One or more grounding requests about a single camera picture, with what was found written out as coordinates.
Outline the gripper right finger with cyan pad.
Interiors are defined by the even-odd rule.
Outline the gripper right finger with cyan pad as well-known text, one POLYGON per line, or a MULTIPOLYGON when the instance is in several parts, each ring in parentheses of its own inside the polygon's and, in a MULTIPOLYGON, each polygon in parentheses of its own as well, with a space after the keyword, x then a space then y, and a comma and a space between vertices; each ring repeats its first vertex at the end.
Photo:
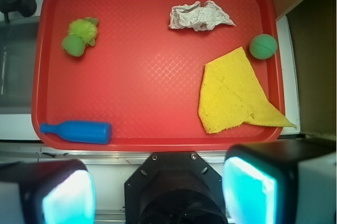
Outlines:
POLYGON ((222 189, 235 223, 336 223, 336 142, 233 145, 225 155, 222 189))

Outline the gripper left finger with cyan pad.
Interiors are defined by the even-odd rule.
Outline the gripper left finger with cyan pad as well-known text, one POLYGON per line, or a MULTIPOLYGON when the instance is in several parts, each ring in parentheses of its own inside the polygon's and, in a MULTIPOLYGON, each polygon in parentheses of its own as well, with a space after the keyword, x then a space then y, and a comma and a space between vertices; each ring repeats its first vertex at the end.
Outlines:
POLYGON ((1 164, 1 223, 94 223, 93 176, 80 160, 1 164))

